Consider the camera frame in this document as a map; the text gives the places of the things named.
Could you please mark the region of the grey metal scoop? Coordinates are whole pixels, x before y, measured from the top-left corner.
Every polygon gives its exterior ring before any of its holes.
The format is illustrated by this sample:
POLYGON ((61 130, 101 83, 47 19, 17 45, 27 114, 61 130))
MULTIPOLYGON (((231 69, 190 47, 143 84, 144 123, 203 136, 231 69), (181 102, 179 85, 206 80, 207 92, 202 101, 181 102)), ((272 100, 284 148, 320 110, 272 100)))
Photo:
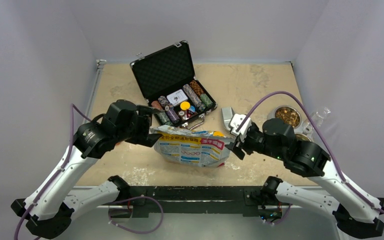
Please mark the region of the grey metal scoop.
POLYGON ((230 132, 232 129, 230 126, 230 122, 231 122, 234 115, 235 115, 235 112, 234 112, 232 107, 228 106, 228 107, 222 107, 221 108, 222 124, 228 132, 230 132))

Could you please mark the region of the pet food bag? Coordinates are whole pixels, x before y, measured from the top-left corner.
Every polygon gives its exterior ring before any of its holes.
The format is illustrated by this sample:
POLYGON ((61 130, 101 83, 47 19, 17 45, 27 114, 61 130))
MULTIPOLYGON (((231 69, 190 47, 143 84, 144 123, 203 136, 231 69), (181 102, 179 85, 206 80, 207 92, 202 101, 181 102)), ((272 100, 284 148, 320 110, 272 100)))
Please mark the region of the pet food bag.
POLYGON ((227 145, 234 141, 219 131, 196 131, 162 125, 151 128, 152 134, 161 134, 154 150, 166 161, 200 168, 222 166, 230 156, 227 145))

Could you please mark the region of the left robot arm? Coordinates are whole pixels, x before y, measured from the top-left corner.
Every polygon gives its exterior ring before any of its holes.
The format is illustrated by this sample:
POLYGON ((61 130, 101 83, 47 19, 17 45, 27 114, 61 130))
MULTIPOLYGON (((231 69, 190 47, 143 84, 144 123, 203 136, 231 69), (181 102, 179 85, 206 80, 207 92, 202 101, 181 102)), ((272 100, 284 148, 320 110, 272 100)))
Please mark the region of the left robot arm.
POLYGON ((161 137, 149 132, 157 112, 157 108, 119 99, 106 113, 72 129, 66 152, 49 176, 30 196, 11 204, 20 218, 16 229, 25 226, 36 239, 51 240, 98 206, 140 199, 141 195, 134 195, 130 185, 117 175, 80 193, 70 192, 84 173, 117 144, 152 147, 161 137))

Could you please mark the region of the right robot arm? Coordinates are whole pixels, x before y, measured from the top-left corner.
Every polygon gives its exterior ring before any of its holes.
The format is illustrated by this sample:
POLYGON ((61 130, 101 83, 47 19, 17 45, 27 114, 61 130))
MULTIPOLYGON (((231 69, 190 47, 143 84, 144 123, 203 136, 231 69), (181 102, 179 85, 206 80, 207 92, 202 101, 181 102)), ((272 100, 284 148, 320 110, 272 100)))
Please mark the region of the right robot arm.
POLYGON ((319 194, 270 176, 256 198, 264 204, 292 204, 309 209, 336 223, 339 230, 357 238, 380 237, 384 223, 384 198, 376 198, 362 190, 336 169, 333 159, 322 147, 296 137, 294 128, 278 118, 267 120, 259 128, 244 114, 235 114, 229 121, 235 141, 227 148, 239 159, 252 153, 263 154, 283 162, 292 173, 322 187, 319 194))

